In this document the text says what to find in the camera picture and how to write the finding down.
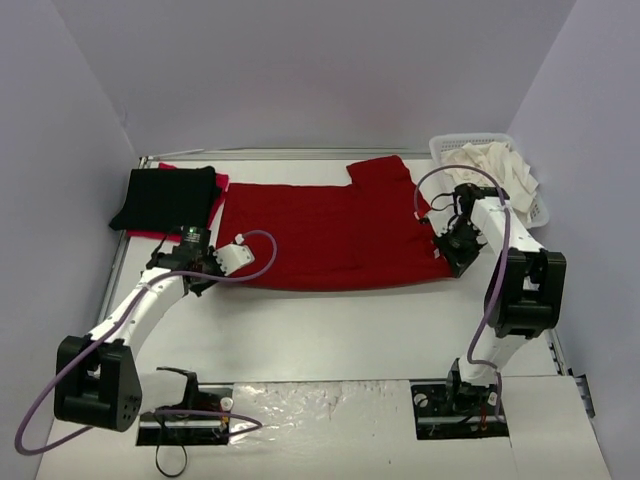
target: folded black shirt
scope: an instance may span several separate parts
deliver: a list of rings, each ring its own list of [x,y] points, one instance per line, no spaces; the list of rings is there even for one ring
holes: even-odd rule
[[[127,198],[109,226],[161,233],[182,226],[207,228],[221,193],[213,167],[132,170]]]

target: white table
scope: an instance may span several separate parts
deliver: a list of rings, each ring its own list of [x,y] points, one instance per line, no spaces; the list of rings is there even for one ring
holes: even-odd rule
[[[231,152],[179,165],[213,165],[236,182],[345,185],[346,165],[368,158],[324,153],[296,161],[301,156]],[[426,156],[403,157],[414,181],[432,167]],[[435,180],[423,190],[428,198],[439,191]],[[112,303],[136,283],[155,245],[129,242]],[[197,371],[201,381],[236,383],[234,411],[269,425],[230,447],[190,449],[183,478],[211,478],[211,471],[216,478],[608,478],[575,384],[557,376],[544,337],[505,369],[510,439],[415,440],[406,380],[442,378],[466,351],[494,264],[486,252],[460,280],[396,289],[216,286],[182,300],[149,337],[139,371],[170,365]],[[54,422],[50,440],[72,428]],[[134,447],[135,431],[90,432],[45,455],[38,479],[161,478],[153,449]]]

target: red cloth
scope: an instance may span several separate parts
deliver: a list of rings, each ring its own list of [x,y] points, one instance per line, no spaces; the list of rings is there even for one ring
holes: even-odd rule
[[[173,169],[178,168],[175,165],[169,165],[168,163],[160,163],[158,168],[162,169]],[[209,215],[209,223],[207,226],[211,228],[211,224],[213,223],[213,219],[216,216],[216,213],[224,203],[225,198],[227,197],[227,187],[229,186],[229,175],[224,175],[216,172],[216,185],[222,189],[222,193],[213,203],[211,207],[211,214]],[[162,240],[164,238],[164,233],[162,232],[143,232],[138,230],[127,230],[127,235],[130,237],[145,237],[145,238],[155,238],[157,240]],[[180,243],[180,234],[169,235],[167,240],[170,242]]]
[[[358,290],[451,276],[446,260],[434,258],[433,230],[414,217],[415,185],[400,157],[355,163],[347,170],[353,183],[345,187],[229,186],[217,245],[254,229],[270,232],[278,242],[275,263],[250,285]],[[271,256],[266,238],[252,236],[247,245],[256,261],[236,276],[257,272]]]

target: white wall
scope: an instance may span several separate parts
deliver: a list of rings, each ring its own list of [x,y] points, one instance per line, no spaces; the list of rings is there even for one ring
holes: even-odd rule
[[[117,237],[107,222],[135,156],[49,0],[0,2],[0,465],[35,476],[13,450],[29,403],[67,334],[95,322]],[[52,402],[26,436],[44,444]]]
[[[138,154],[504,131],[575,0],[54,0]]]
[[[640,2],[578,0],[509,130],[567,255],[560,339],[615,479],[640,475],[639,89]]]

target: black cable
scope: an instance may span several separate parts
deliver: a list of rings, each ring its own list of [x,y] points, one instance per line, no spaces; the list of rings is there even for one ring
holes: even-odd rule
[[[455,206],[455,204],[454,203],[450,203],[449,205],[446,205],[446,206],[444,206],[442,208],[433,208],[433,207],[431,207],[431,210],[433,210],[434,212],[444,212],[447,208],[453,207],[453,206]]]
[[[165,419],[160,419],[155,414],[153,415],[153,418],[156,422],[158,422],[158,425],[160,425],[160,433],[158,434],[158,443],[156,445],[156,468],[162,475],[167,478],[178,478],[184,473],[184,471],[187,469],[187,465],[189,464],[189,454],[187,453],[187,449],[184,447],[184,445],[180,444],[178,439],[176,438],[176,441],[178,441],[178,446],[182,448],[182,453],[184,454],[184,467],[182,467],[182,470],[180,470],[178,473],[165,472],[160,466],[160,462],[158,461],[158,453],[160,452],[160,446],[162,445],[162,438],[164,437],[165,433],[167,433],[168,429],[164,423]]]
[[[160,240],[160,243],[158,244],[158,246],[153,249],[153,252],[151,252],[151,258],[153,258],[155,255],[157,255],[160,252],[162,245],[164,245],[164,242],[167,240],[167,238],[169,238],[169,235],[173,233],[180,233],[181,230],[182,230],[181,227],[173,227],[171,230],[165,233],[164,237],[162,237],[162,240]]]
[[[459,218],[459,215],[457,215],[457,214],[456,214],[456,215],[454,215],[453,217],[451,217],[451,218],[449,219],[449,221],[447,222],[447,230],[450,230],[450,229],[451,229],[451,225],[453,224],[453,222],[455,222],[456,220],[458,220],[458,218]]]
[[[433,205],[433,202],[435,202],[437,199],[441,197],[453,197],[453,193],[439,193],[438,195],[436,195],[431,199],[431,201],[429,202],[429,205]]]

